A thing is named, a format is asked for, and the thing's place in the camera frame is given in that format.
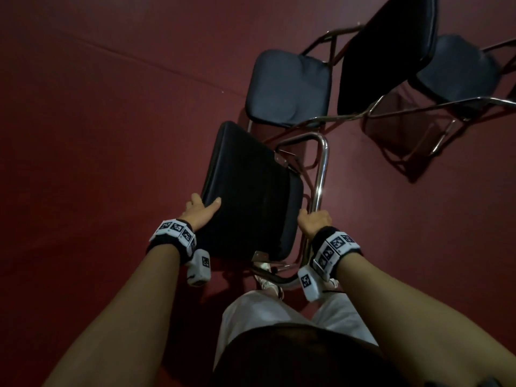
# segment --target person's left arm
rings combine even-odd
[[[180,218],[195,232],[208,223],[220,203],[217,199],[205,208],[193,194]],[[175,246],[152,248],[43,386],[153,385],[167,341],[179,266]]]

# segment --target black chair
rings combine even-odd
[[[316,128],[364,116],[375,101],[430,62],[437,16],[438,0],[389,0],[364,27],[329,31],[300,55],[264,51],[256,59],[246,98],[249,130],[252,122]],[[353,32],[358,33],[335,55],[337,37]],[[307,55],[326,42],[328,62]],[[338,115],[327,116],[332,68],[341,59]]]
[[[447,109],[469,126],[493,106],[506,109],[504,115],[516,110],[516,84],[506,99],[493,97],[502,76],[516,71],[516,55],[501,66],[490,54],[490,51],[506,46],[516,47],[516,38],[480,49],[459,35],[440,36],[432,61],[408,79],[412,88],[435,101],[436,105],[377,114],[378,101],[367,117],[378,119]],[[442,132],[430,156],[439,152],[455,121],[453,119]]]
[[[307,140],[319,144],[315,185],[299,158],[281,150],[281,147]],[[205,204],[212,203],[216,197],[221,197],[223,203],[197,233],[198,247],[215,258],[282,265],[296,238],[303,197],[307,199],[309,211],[319,209],[328,152],[326,138],[319,133],[308,132],[283,140],[271,150],[235,123],[224,122],[215,141],[202,192]],[[311,195],[304,194],[301,176],[305,176]],[[294,267],[301,260],[306,263],[310,256],[305,239],[302,244]],[[251,268],[283,287],[297,283],[297,275],[282,278],[254,265]]]

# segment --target forearm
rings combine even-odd
[[[175,247],[153,248],[44,386],[152,385],[167,340],[179,264]]]
[[[359,254],[339,263],[344,287],[383,353],[413,385],[475,386],[488,376],[516,385],[516,359],[459,312],[372,266]]]

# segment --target black leather seat cushion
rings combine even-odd
[[[298,174],[274,160],[274,152],[233,122],[217,135],[202,199],[222,206],[197,233],[212,257],[251,260],[255,251],[284,260],[293,246],[303,199]]]
[[[500,66],[488,53],[459,35],[443,35],[433,60],[409,84],[437,103],[492,96],[500,81]],[[453,112],[463,118],[481,113],[484,104],[457,105]]]
[[[435,50],[438,0],[389,0],[349,42],[337,111],[362,112],[416,74]]]
[[[267,50],[255,62],[246,112],[256,123],[290,127],[326,116],[331,75],[322,61],[281,50]]]

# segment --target pant leg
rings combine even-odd
[[[257,327],[277,323],[314,325],[299,312],[290,308],[281,300],[266,295],[263,291],[244,293],[224,311],[213,369],[219,362],[226,346],[236,336]]]
[[[378,345],[345,293],[333,293],[317,310],[312,322],[318,327]]]

